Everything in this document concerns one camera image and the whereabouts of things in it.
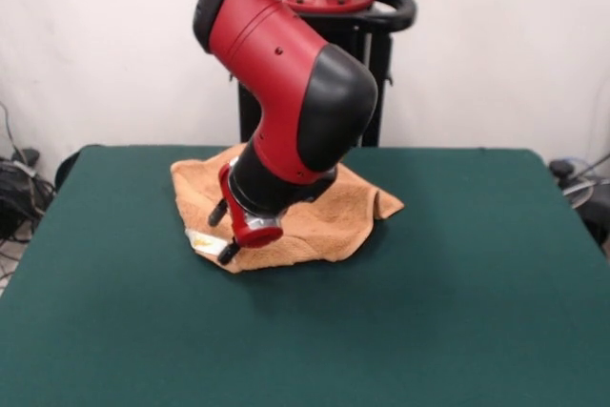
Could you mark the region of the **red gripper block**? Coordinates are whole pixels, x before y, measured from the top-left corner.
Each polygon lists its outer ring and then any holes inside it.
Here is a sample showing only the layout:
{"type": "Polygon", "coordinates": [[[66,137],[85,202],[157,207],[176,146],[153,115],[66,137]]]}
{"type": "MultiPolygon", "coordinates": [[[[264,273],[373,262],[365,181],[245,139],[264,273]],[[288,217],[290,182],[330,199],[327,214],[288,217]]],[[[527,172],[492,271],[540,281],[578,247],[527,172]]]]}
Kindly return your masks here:
{"type": "Polygon", "coordinates": [[[225,163],[218,173],[222,198],[208,216],[208,225],[216,227],[225,214],[231,219],[232,239],[218,255],[219,264],[229,264],[241,249],[257,249],[275,242],[283,236],[279,216],[253,214],[234,196],[229,178],[234,163],[225,163]]]}

